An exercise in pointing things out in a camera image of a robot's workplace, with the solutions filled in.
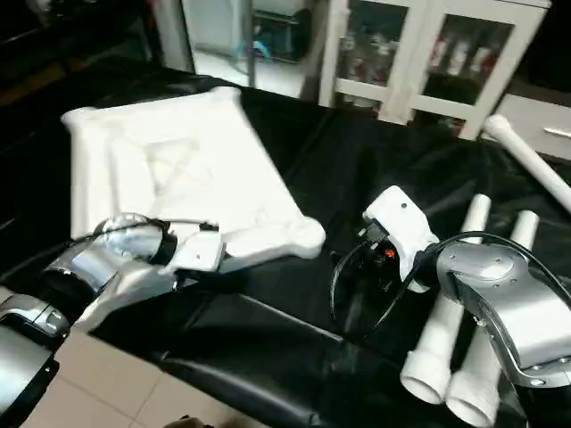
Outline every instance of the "white pvc pipe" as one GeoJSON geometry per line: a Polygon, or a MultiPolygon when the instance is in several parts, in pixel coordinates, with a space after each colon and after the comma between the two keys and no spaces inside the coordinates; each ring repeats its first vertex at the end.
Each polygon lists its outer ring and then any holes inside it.
{"type": "Polygon", "coordinates": [[[527,171],[571,213],[571,187],[513,130],[499,114],[489,117],[484,130],[521,163],[527,171]]]}
{"type": "MultiPolygon", "coordinates": [[[[490,211],[490,198],[477,194],[464,220],[462,232],[484,230],[490,211]]],[[[478,238],[470,242],[479,243],[478,238]]],[[[409,352],[401,370],[401,383],[407,391],[430,404],[444,401],[451,379],[450,360],[464,309],[438,294],[415,350],[409,352]]]]}
{"type": "MultiPolygon", "coordinates": [[[[521,211],[511,239],[528,249],[534,244],[539,218],[532,211],[521,211]]],[[[477,327],[462,368],[454,373],[446,394],[446,406],[467,424],[492,427],[500,405],[498,381],[501,366],[482,327],[477,327]]]]}

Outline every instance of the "wrinkled black sheet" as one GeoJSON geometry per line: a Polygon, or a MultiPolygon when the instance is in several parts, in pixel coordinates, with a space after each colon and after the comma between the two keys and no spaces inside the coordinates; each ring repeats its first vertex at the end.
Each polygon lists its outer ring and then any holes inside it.
{"type": "MultiPolygon", "coordinates": [[[[85,105],[135,103],[223,84],[106,62],[2,111],[7,137],[0,158],[0,222],[14,218],[0,231],[10,248],[2,270],[69,233],[70,147],[59,115],[85,105]],[[16,241],[28,249],[17,251],[10,245],[16,241]]],[[[354,245],[361,212],[389,185],[408,193],[441,238],[458,232],[473,195],[485,193],[493,200],[487,230],[508,235],[520,210],[534,210],[542,220],[534,252],[555,272],[570,276],[568,214],[493,145],[247,88],[242,104],[302,211],[326,229],[321,255],[275,260],[142,302],[111,315],[95,334],[275,427],[467,426],[446,407],[412,398],[399,383],[402,362],[415,346],[435,292],[407,294],[364,346],[345,342],[332,333],[328,313],[329,253],[354,245]]],[[[550,163],[571,182],[568,162],[550,163]]],[[[18,280],[8,285],[17,290],[18,280]]],[[[469,331],[462,336],[454,366],[469,331]]],[[[504,408],[497,426],[524,424],[504,408]]]]}

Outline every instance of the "cable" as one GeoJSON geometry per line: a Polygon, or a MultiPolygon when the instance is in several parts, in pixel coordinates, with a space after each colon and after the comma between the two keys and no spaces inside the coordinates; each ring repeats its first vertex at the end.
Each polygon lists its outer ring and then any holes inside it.
{"type": "Polygon", "coordinates": [[[333,274],[331,275],[331,283],[329,285],[329,313],[331,314],[331,318],[333,319],[333,322],[339,331],[342,331],[342,329],[339,328],[337,316],[335,314],[335,292],[337,289],[337,282],[339,281],[339,275],[341,275],[341,272],[343,271],[343,269],[345,269],[345,266],[347,265],[349,260],[351,260],[352,257],[355,254],[357,254],[362,248],[370,244],[371,243],[369,241],[363,241],[362,243],[354,247],[351,251],[349,251],[339,260],[339,262],[336,264],[335,268],[333,269],[333,274]]]}
{"type": "Polygon", "coordinates": [[[155,218],[149,218],[147,221],[141,221],[138,223],[133,223],[132,225],[126,225],[126,226],[116,227],[114,229],[102,230],[99,232],[93,232],[92,234],[82,235],[79,238],[75,238],[75,239],[71,238],[71,239],[69,239],[63,243],[57,243],[56,245],[53,245],[53,246],[51,246],[45,250],[37,252],[36,254],[34,254],[31,257],[28,257],[27,259],[23,260],[21,263],[17,264],[16,266],[12,267],[8,271],[4,272],[0,276],[0,284],[3,284],[10,277],[16,275],[18,272],[20,272],[24,268],[28,267],[29,265],[31,265],[33,262],[35,262],[39,259],[42,259],[43,257],[47,257],[49,255],[55,254],[56,252],[64,251],[65,249],[72,247],[73,245],[78,245],[80,243],[85,243],[87,241],[91,241],[93,239],[98,238],[99,236],[112,234],[115,232],[120,232],[121,230],[136,229],[136,228],[144,227],[144,226],[158,226],[157,221],[161,221],[164,223],[171,223],[173,225],[184,224],[184,225],[205,226],[206,228],[216,227],[215,225],[208,223],[207,221],[202,221],[202,220],[193,220],[193,219],[184,219],[184,218],[173,218],[173,219],[158,220],[155,218]]]}
{"type": "Polygon", "coordinates": [[[406,293],[410,283],[414,279],[414,277],[417,274],[420,267],[427,260],[431,259],[435,254],[442,251],[444,248],[446,248],[451,243],[454,243],[456,241],[459,241],[459,240],[465,239],[465,238],[491,239],[491,240],[503,243],[503,244],[507,245],[508,247],[516,250],[520,255],[528,258],[530,261],[532,261],[533,263],[535,263],[537,265],[537,267],[549,279],[550,285],[548,285],[548,286],[552,289],[552,291],[554,291],[559,297],[562,298],[562,300],[564,300],[566,302],[566,304],[569,307],[571,307],[571,292],[569,292],[569,290],[565,287],[565,285],[563,285],[559,281],[559,279],[543,263],[541,263],[539,261],[539,259],[537,259],[526,247],[524,247],[523,245],[521,245],[519,243],[516,243],[515,241],[512,241],[509,238],[504,238],[503,236],[490,234],[488,232],[477,232],[477,231],[463,232],[461,234],[454,235],[451,238],[445,239],[444,241],[436,243],[436,244],[432,245],[431,247],[428,247],[428,249],[426,251],[424,251],[424,253],[421,256],[421,259],[419,259],[418,261],[415,262],[415,264],[412,266],[412,269],[410,270],[409,274],[402,281],[401,289],[397,292],[397,294],[395,295],[391,304],[388,306],[388,308],[383,313],[383,315],[375,322],[375,325],[373,326],[371,331],[363,336],[363,339],[367,339],[388,318],[388,316],[391,314],[391,312],[393,311],[396,304],[402,299],[402,297],[404,297],[404,294],[406,293]]]}

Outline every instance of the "floor tile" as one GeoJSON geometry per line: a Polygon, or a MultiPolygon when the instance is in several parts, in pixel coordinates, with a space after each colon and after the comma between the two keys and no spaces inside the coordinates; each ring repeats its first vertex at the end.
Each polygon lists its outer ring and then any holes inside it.
{"type": "Polygon", "coordinates": [[[56,359],[65,380],[133,418],[161,376],[157,367],[79,330],[72,331],[56,359]]]}
{"type": "Polygon", "coordinates": [[[235,411],[202,391],[164,374],[137,416],[146,427],[160,428],[184,415],[220,427],[235,411]]]}
{"type": "Polygon", "coordinates": [[[23,428],[128,428],[131,419],[56,378],[23,428]]]}

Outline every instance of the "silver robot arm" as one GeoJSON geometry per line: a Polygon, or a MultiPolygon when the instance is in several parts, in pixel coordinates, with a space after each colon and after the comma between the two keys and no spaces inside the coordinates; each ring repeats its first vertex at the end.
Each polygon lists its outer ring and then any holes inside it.
{"type": "MultiPolygon", "coordinates": [[[[94,235],[51,263],[34,281],[33,295],[14,294],[0,304],[2,427],[25,422],[59,369],[54,355],[71,326],[107,287],[124,280],[126,266],[136,263],[139,272],[170,266],[164,277],[171,289],[175,270],[215,271],[224,249],[214,225],[201,224],[193,233],[200,239],[190,241],[170,233],[168,223],[137,214],[110,218],[94,235]]],[[[149,280],[133,278],[143,287],[149,280]]]]}
{"type": "Polygon", "coordinates": [[[454,243],[436,269],[446,295],[485,328],[509,380],[526,388],[571,385],[571,309],[504,245],[454,243]]]}

